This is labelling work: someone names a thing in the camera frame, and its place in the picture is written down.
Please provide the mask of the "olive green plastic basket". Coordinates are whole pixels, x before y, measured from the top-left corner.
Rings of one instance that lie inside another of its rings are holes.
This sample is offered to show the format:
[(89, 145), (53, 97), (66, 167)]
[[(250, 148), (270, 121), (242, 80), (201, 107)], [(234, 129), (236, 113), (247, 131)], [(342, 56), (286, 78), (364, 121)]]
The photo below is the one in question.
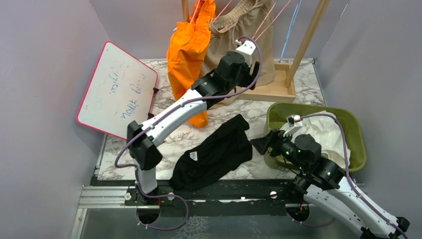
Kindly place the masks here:
[(274, 103), (267, 110), (267, 134), (271, 129), (286, 129), (287, 117), (290, 115), (306, 116), (310, 114), (327, 113), (336, 116), (342, 125), (347, 142), (349, 171), (360, 170), (367, 161), (364, 140), (357, 118), (348, 110), (324, 106), (300, 105), (293, 103)]

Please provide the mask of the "black shorts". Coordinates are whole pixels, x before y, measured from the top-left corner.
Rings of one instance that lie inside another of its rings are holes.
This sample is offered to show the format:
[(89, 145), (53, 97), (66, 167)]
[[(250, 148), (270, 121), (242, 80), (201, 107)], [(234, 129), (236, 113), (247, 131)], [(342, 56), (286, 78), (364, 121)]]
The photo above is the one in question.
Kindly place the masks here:
[(170, 186), (185, 191), (204, 188), (251, 160), (252, 145), (245, 133), (248, 129), (249, 123), (240, 114), (223, 123), (178, 159)]

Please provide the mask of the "white shorts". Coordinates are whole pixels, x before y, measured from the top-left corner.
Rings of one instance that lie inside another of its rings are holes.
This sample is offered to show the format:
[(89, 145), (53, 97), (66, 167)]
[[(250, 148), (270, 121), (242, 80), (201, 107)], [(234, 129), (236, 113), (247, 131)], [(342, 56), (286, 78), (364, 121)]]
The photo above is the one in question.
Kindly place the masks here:
[(301, 134), (310, 134), (321, 145), (322, 156), (345, 169), (344, 148), (340, 128), (328, 116), (315, 116), (302, 120), (302, 128), (292, 135), (292, 141)]

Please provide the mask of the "blue wire hanger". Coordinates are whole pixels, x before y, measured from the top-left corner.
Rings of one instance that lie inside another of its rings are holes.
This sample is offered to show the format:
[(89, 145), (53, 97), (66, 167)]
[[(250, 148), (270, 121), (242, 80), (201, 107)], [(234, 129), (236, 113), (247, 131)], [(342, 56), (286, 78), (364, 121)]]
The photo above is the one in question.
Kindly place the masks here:
[(291, 31), (292, 31), (293, 26), (295, 24), (295, 21), (296, 21), (296, 18), (297, 18), (301, 4), (302, 4), (302, 0), (298, 0), (296, 7), (295, 7), (295, 10), (293, 12), (292, 18), (291, 18), (291, 22), (290, 22), (290, 25), (289, 25), (289, 28), (288, 28), (288, 31), (287, 31), (287, 34), (286, 34), (286, 38), (285, 38), (285, 41), (284, 41), (284, 45), (283, 45), (280, 57), (279, 57), (280, 63), (283, 60), (283, 56), (285, 54), (285, 51), (286, 51), (286, 48), (287, 48), (287, 45), (288, 45), (288, 41), (289, 41), (289, 38), (290, 38), (290, 35), (291, 35)]

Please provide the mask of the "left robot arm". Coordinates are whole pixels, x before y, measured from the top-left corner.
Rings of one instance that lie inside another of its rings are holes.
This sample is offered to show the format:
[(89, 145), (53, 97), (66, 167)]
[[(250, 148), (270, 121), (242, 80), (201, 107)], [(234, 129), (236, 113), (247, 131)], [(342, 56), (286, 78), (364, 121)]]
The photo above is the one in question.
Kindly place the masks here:
[(261, 72), (259, 62), (253, 62), (253, 49), (229, 51), (216, 69), (197, 79), (176, 102), (160, 114), (138, 124), (127, 126), (127, 148), (135, 159), (138, 199), (144, 204), (156, 200), (156, 166), (163, 156), (158, 150), (164, 139), (193, 116), (206, 111), (225, 98), (254, 89)]

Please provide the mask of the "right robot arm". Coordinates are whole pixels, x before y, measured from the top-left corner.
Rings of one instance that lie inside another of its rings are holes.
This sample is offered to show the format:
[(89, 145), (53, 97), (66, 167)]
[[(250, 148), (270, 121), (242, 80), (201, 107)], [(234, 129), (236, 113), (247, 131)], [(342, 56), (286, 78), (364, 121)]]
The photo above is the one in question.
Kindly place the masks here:
[(362, 239), (397, 239), (407, 231), (410, 222), (365, 199), (358, 186), (348, 182), (346, 172), (321, 155), (321, 145), (311, 135), (301, 134), (292, 141), (283, 133), (273, 129), (250, 142), (259, 154), (271, 148), (272, 156), (281, 155), (301, 168), (287, 189), (292, 202), (304, 199), (314, 204)]

